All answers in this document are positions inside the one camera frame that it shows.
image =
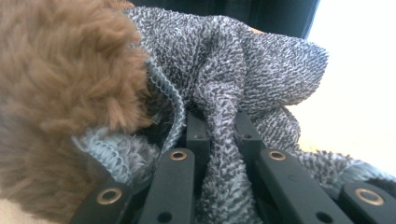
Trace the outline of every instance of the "stuffed animal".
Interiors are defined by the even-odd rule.
[[[110,178],[72,142],[88,128],[134,133],[148,55],[116,0],[0,2],[1,196],[53,221]]]

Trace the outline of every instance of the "white wall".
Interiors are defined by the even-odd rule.
[[[396,175],[396,2],[321,0],[308,40],[330,52],[321,85],[291,106],[300,144]]]

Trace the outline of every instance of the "brown fur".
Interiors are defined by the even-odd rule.
[[[146,55],[116,0],[0,1],[0,190],[66,223],[109,174],[70,141],[88,127],[135,132]]]

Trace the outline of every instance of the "gray knitted fabric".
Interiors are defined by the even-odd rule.
[[[298,104],[316,90],[328,58],[324,49],[298,38],[254,35],[244,23],[227,17],[147,7],[128,9],[126,14],[142,35],[141,46],[176,87],[184,106],[204,111],[212,148],[196,204],[198,223],[261,223],[234,139],[233,120],[239,109],[250,115],[267,148],[290,152],[334,195],[354,174],[359,175],[353,181],[377,178],[393,188],[393,176],[361,161],[300,150],[299,125],[285,105]],[[169,131],[169,124],[180,116],[175,109],[156,111],[167,105],[169,101],[148,102],[148,111],[158,118],[149,132]]]

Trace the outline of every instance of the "round hole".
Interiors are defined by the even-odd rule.
[[[196,135],[194,136],[194,138],[195,138],[195,139],[204,139],[204,136],[203,136],[203,135],[200,135],[200,134],[196,134]]]
[[[171,159],[173,161],[182,161],[187,158],[187,154],[184,151],[174,151],[171,153]]]
[[[381,195],[370,189],[355,189],[355,194],[359,199],[371,205],[379,206],[385,202]]]
[[[326,213],[318,212],[317,218],[323,223],[332,223],[332,217]]]
[[[250,134],[243,134],[242,137],[246,138],[246,139],[250,139],[252,138],[252,136]]]
[[[276,161],[283,161],[286,159],[285,154],[279,151],[270,151],[269,156],[271,159],[276,160]]]
[[[172,220],[172,214],[169,212],[162,212],[157,216],[157,220],[161,223],[167,223]]]
[[[98,196],[96,197],[96,201],[99,204],[103,204],[103,205],[112,204],[118,201],[121,195],[122,192],[120,189],[116,189],[116,188],[104,189],[98,194]]]
[[[106,192],[102,197],[105,199],[105,200],[111,200],[112,198],[114,198],[114,197],[116,197],[116,192],[115,191],[109,191],[109,192]]]

